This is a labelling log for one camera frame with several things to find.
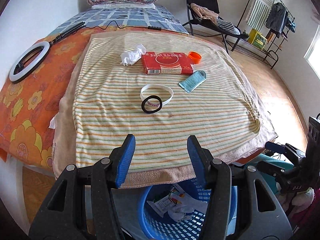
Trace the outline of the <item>white plastic bag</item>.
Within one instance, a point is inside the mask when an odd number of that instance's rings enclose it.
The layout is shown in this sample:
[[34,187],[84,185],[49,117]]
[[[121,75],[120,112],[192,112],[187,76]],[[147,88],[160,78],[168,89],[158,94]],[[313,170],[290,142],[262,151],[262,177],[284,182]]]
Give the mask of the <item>white plastic bag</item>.
[[189,196],[184,197],[171,197],[170,200],[173,201],[173,206],[168,208],[168,215],[175,222],[181,222],[184,220],[191,219],[191,213],[194,211],[200,211],[201,213],[206,213],[208,203],[196,200]]

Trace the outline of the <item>green white snack wrapper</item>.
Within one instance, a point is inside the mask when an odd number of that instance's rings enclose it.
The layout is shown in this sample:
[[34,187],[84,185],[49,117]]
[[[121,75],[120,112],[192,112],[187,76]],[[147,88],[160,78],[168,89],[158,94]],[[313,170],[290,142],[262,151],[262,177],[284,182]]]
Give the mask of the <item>green white snack wrapper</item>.
[[184,197],[185,195],[185,191],[178,184],[172,184],[163,191],[160,191],[159,185],[151,189],[156,189],[155,196],[152,200],[147,200],[146,202],[161,218],[177,204],[181,204],[176,196]]

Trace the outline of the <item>light blue sachet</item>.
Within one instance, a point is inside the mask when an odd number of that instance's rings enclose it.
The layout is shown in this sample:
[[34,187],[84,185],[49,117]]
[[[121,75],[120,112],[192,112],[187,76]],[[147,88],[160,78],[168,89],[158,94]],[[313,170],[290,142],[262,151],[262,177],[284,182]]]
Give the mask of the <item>light blue sachet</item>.
[[179,82],[178,85],[187,93],[191,93],[199,85],[204,83],[207,79],[207,74],[204,70],[197,70],[191,76],[186,78],[184,81]]

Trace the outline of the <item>white knit cloth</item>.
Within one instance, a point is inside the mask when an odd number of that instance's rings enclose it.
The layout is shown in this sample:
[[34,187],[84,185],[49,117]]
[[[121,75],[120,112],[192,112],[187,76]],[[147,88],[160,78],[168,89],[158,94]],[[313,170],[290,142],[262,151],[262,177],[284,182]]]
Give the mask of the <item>white knit cloth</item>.
[[315,196],[314,189],[308,188],[307,191],[295,193],[276,193],[276,198],[280,202],[284,211],[293,206],[293,213],[299,213],[307,209],[313,202]]

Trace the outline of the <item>beige blanket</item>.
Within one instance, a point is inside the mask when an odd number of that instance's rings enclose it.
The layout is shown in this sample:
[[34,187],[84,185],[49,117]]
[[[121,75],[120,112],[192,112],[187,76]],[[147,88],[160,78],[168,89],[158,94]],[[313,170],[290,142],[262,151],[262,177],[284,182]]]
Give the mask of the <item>beige blanket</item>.
[[[236,150],[221,155],[222,160],[228,164],[233,162],[247,163],[262,152],[267,141],[273,141],[278,136],[271,122],[270,114],[268,113],[267,108],[264,106],[257,92],[250,84],[248,78],[242,72],[240,67],[236,65],[235,61],[229,55],[227,55],[225,49],[213,42],[201,38],[199,38],[198,41],[221,52],[233,64],[233,66],[235,66],[245,83],[245,87],[248,89],[249,94],[253,96],[253,100],[255,103],[257,103],[258,109],[262,114],[263,126],[259,134]],[[75,65],[66,92],[60,100],[59,112],[53,118],[55,121],[55,134],[53,139],[52,157],[53,171],[56,177],[62,173],[66,166],[75,163],[76,135],[72,120],[72,104],[74,100],[76,82],[79,77],[80,68],[84,57],[84,55],[81,55],[77,64]],[[178,183],[191,178],[195,178],[195,173],[191,165],[173,168],[163,167],[152,171],[129,173],[126,176],[125,183],[123,183],[121,187],[124,189],[140,188],[158,184]]]

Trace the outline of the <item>blue laundry basket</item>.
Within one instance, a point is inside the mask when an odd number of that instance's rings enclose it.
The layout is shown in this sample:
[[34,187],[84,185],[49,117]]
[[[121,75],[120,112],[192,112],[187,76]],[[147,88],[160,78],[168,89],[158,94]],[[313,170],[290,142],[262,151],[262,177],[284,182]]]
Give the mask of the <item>blue laundry basket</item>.
[[[205,190],[197,183],[196,179],[181,181],[178,184],[187,194],[195,200],[208,202],[210,190]],[[138,219],[141,230],[148,239],[198,239],[199,233],[204,223],[205,214],[195,210],[192,213],[186,213],[189,220],[176,222],[171,219],[168,212],[161,217],[148,203],[154,200],[166,198],[173,184],[153,185],[147,187],[138,202]],[[238,191],[236,186],[232,186],[231,207],[229,215],[229,225],[227,235],[235,231],[236,208]]]

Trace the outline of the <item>striped yellow towel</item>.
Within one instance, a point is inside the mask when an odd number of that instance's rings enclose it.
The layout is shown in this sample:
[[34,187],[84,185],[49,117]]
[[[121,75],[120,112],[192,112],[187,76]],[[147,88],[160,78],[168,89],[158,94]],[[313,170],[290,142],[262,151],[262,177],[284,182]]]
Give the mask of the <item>striped yellow towel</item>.
[[[178,85],[184,75],[146,75],[142,62],[122,65],[121,53],[138,44],[156,53],[200,53],[197,69],[206,72],[206,81],[187,93]],[[155,94],[141,100],[141,88],[151,83],[174,91],[167,105],[162,106]],[[92,155],[114,149],[128,134],[134,135],[131,172],[188,165],[190,135],[216,156],[255,138],[262,125],[243,79],[221,52],[198,38],[168,33],[159,38],[138,33],[94,38],[76,84],[73,120],[76,153]]]

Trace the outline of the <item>crumpled white tissue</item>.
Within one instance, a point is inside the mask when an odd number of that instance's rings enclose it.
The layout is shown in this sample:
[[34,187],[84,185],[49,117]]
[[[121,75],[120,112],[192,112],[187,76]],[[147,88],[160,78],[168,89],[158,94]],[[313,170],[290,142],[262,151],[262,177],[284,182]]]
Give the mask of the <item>crumpled white tissue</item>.
[[145,54],[146,48],[142,44],[138,44],[135,50],[121,53],[121,64],[124,66],[132,66]]

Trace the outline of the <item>orange plastic cap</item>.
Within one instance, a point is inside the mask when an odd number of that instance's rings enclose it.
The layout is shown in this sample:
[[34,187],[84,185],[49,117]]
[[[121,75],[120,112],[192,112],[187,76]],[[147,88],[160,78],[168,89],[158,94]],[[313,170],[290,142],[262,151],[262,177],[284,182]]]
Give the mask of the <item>orange plastic cap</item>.
[[188,57],[191,60],[192,64],[199,64],[202,59],[202,56],[194,51],[190,51]]

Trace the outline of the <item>black clothes rack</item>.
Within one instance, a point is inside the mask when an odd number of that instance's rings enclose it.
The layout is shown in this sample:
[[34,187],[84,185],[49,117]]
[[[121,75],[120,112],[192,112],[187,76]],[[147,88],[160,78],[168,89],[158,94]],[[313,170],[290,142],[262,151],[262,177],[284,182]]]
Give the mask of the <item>black clothes rack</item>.
[[[249,44],[247,42],[248,39],[240,40],[238,45],[235,48],[235,50],[243,52],[256,59],[259,59],[260,61],[263,61],[264,63],[268,64],[270,68],[274,68],[275,65],[278,63],[279,53],[283,49],[283,43],[288,40],[289,33],[294,33],[296,29],[295,17],[289,11],[289,9],[287,8],[287,6],[284,4],[282,0],[275,0],[274,4],[278,2],[281,2],[285,6],[288,13],[285,26],[280,37],[277,38],[276,35],[272,31],[270,31],[270,29],[266,28],[266,24],[265,24],[265,26],[261,29],[261,31],[259,31],[267,39],[267,43],[265,44],[263,50],[255,48],[253,45]],[[248,33],[248,35],[252,29],[246,23],[246,16],[249,11],[250,3],[251,3],[251,0],[248,0],[242,12],[242,15],[236,25],[237,27],[242,27],[242,28],[247,27],[247,29],[245,29],[244,31]],[[233,47],[235,42],[232,43],[229,41],[228,44]]]

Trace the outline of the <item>yellow crate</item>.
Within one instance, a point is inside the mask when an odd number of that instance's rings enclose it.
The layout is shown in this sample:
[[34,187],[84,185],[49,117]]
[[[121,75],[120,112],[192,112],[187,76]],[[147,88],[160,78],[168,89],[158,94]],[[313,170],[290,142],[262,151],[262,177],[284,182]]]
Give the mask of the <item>yellow crate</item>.
[[264,49],[267,39],[257,30],[251,29],[247,42],[260,50]]

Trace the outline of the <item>black folding chair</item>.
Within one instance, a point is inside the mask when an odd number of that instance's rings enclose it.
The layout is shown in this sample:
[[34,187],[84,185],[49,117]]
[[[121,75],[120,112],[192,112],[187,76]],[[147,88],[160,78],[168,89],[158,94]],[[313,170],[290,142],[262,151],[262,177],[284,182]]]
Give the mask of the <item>black folding chair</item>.
[[222,36],[225,50],[228,51],[226,41],[227,36],[236,38],[232,50],[236,48],[240,40],[249,38],[248,33],[241,31],[231,22],[225,21],[220,16],[219,4],[217,0],[186,0],[187,4],[187,22],[183,24],[189,26],[191,35],[194,35],[193,25],[200,25],[207,29],[217,32]]

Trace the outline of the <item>white folded sheet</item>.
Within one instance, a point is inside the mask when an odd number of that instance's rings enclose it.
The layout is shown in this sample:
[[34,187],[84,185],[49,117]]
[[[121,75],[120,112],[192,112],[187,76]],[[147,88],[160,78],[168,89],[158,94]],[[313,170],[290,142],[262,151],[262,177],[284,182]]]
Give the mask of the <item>white folded sheet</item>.
[[136,9],[156,9],[153,3],[140,4],[140,3],[103,3],[95,4],[92,9],[120,9],[120,8],[136,8]]

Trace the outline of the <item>dark hanging jacket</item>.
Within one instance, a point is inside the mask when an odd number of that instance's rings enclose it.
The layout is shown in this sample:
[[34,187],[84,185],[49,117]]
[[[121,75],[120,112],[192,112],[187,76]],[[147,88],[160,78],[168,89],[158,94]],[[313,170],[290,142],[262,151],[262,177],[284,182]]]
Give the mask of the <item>dark hanging jacket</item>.
[[277,38],[279,38],[283,32],[287,15],[287,9],[281,2],[272,5],[270,14],[266,21],[266,28],[270,29]]

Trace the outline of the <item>green striped hanging towel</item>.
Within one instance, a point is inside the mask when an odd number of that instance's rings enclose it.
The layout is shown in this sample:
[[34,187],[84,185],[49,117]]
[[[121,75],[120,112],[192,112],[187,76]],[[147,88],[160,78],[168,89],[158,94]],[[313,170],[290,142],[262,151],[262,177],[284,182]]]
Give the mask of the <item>green striped hanging towel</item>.
[[251,0],[246,23],[252,29],[261,31],[265,26],[267,18],[275,0]]

